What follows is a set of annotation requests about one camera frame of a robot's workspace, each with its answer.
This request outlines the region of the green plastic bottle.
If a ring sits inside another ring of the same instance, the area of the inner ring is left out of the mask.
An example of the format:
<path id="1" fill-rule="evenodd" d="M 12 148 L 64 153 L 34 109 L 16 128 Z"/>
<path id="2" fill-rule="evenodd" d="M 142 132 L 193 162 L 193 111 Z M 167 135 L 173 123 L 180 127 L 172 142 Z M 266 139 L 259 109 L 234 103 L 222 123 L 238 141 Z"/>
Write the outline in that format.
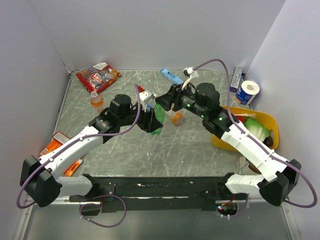
<path id="1" fill-rule="evenodd" d="M 153 106 L 154 109 L 154 113 L 155 113 L 155 117 L 157 118 L 157 120 L 159 122 L 161 122 L 162 124 L 164 123 L 164 119 L 166 116 L 165 110 L 162 108 L 161 105 L 159 105 L 158 103 L 155 103 Z M 162 132 L 162 128 L 158 128 L 155 131 L 151 132 L 151 135 L 160 135 Z"/>

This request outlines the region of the clear blue water bottle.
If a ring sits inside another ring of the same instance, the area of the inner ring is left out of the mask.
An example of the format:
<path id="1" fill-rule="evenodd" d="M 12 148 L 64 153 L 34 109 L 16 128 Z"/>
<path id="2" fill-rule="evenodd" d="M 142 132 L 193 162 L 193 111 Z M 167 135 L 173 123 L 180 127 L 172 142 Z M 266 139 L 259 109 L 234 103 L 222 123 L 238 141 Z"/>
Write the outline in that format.
<path id="1" fill-rule="evenodd" d="M 148 110 L 153 109 L 156 104 L 156 97 L 154 94 L 151 94 L 146 100 L 146 108 Z"/>

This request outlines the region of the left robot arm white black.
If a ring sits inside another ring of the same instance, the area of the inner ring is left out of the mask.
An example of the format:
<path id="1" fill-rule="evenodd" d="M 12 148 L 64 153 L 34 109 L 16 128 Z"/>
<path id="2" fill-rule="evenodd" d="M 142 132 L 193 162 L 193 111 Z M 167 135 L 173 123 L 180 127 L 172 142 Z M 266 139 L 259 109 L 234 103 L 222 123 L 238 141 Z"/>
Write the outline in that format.
<path id="1" fill-rule="evenodd" d="M 86 176 L 63 177 L 63 172 L 89 151 L 127 133 L 135 125 L 146 133 L 163 127 L 152 108 L 147 109 L 139 101 L 132 104 L 128 95 L 116 95 L 109 107 L 67 143 L 40 158 L 27 157 L 22 164 L 21 189 L 41 208 L 64 196 L 80 195 L 88 201 L 95 200 L 99 195 L 97 184 Z"/>

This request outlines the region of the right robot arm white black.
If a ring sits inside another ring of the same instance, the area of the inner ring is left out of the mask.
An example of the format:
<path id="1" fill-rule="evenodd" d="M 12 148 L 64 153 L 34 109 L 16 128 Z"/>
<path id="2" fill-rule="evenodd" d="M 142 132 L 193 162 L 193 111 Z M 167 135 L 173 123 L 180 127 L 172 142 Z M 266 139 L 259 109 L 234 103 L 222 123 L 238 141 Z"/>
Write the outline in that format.
<path id="1" fill-rule="evenodd" d="M 220 105 L 220 94 L 212 83 L 182 88 L 173 84 L 169 91 L 156 97 L 165 111 L 186 109 L 201 117 L 202 125 L 218 139 L 235 148 L 259 171 L 256 175 L 229 173 L 222 179 L 218 193 L 223 199 L 235 194 L 261 196 L 273 206 L 280 206 L 298 183 L 298 174 L 282 158 L 272 159 L 273 150 L 261 148 L 261 141 L 252 135 L 235 117 Z"/>

